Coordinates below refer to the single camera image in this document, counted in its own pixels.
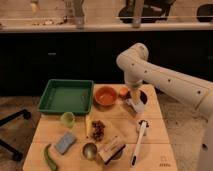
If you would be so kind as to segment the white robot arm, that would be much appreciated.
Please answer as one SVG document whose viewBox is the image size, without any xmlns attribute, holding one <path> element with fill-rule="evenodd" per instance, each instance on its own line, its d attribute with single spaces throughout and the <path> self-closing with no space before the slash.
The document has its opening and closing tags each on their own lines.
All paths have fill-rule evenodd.
<svg viewBox="0 0 213 171">
<path fill-rule="evenodd" d="M 148 49 L 136 43 L 120 53 L 117 66 L 124 72 L 125 84 L 130 89 L 130 104 L 135 110 L 142 107 L 142 82 L 152 84 L 167 95 L 201 112 L 207 127 L 197 164 L 197 171 L 213 171 L 213 82 L 166 69 L 148 62 Z"/>
</svg>

